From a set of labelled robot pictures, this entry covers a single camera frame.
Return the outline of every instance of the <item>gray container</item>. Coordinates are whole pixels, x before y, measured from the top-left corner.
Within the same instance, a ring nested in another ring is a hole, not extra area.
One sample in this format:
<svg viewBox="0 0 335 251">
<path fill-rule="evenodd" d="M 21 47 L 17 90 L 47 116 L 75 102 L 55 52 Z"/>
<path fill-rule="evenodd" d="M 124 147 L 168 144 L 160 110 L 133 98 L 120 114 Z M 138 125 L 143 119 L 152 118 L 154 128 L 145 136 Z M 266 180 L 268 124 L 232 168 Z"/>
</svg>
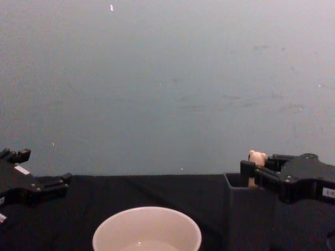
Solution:
<svg viewBox="0 0 335 251">
<path fill-rule="evenodd" d="M 224 174 L 224 250 L 266 251 L 269 249 L 276 194 L 249 188 L 240 174 Z"/>
</svg>

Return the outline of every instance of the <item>white label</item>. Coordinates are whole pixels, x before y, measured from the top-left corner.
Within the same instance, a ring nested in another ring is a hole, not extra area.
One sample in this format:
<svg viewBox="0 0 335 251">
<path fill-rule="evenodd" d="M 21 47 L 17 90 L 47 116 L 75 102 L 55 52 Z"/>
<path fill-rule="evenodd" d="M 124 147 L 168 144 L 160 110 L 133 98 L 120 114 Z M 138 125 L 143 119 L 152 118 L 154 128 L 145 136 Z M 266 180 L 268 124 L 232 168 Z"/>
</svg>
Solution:
<svg viewBox="0 0 335 251">
<path fill-rule="evenodd" d="M 21 173 L 23 173 L 24 175 L 30 174 L 29 171 L 25 170 L 23 167 L 21 166 L 15 166 L 14 167 L 16 170 L 20 171 Z"/>
<path fill-rule="evenodd" d="M 324 187 L 323 190 L 322 190 L 322 195 L 335 199 L 335 190 Z"/>
</svg>

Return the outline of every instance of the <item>gray wall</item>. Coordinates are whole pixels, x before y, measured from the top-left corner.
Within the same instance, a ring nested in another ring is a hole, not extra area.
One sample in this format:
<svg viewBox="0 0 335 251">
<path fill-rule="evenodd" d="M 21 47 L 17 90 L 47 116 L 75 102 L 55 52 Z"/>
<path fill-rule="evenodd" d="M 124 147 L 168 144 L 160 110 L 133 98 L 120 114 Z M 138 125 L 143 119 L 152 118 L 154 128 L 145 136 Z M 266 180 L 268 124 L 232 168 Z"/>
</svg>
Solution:
<svg viewBox="0 0 335 251">
<path fill-rule="evenodd" d="M 3 1 L 0 146 L 36 175 L 335 164 L 335 2 Z"/>
</svg>

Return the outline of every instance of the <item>toy bear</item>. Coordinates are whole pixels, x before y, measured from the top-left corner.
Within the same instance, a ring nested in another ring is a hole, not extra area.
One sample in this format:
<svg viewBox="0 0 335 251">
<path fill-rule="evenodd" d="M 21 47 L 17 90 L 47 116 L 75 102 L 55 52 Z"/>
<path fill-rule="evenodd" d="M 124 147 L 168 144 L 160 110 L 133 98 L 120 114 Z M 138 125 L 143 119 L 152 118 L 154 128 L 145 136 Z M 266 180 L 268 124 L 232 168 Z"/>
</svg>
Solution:
<svg viewBox="0 0 335 251">
<path fill-rule="evenodd" d="M 256 166 L 264 166 L 266 160 L 266 154 L 251 150 L 249 152 L 249 161 L 255 162 Z M 249 178 L 249 187 L 257 187 L 254 178 Z"/>
</svg>

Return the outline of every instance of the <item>table surface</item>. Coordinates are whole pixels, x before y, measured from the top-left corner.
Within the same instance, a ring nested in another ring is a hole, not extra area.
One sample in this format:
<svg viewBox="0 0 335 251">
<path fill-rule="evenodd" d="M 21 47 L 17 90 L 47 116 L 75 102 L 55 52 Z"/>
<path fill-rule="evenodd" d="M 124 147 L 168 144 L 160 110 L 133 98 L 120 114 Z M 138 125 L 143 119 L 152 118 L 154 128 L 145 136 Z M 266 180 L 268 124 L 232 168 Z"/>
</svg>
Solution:
<svg viewBox="0 0 335 251">
<path fill-rule="evenodd" d="M 202 232 L 200 251 L 222 250 L 223 184 L 223 175 L 73 176 L 65 198 L 36 207 L 1 209 L 8 220 L 0 226 L 0 250 L 92 251 L 94 232 L 105 219 L 142 206 L 168 207 L 189 215 Z M 330 205 L 277 202 L 273 246 L 326 250 L 326 234 L 334 219 Z"/>
</svg>

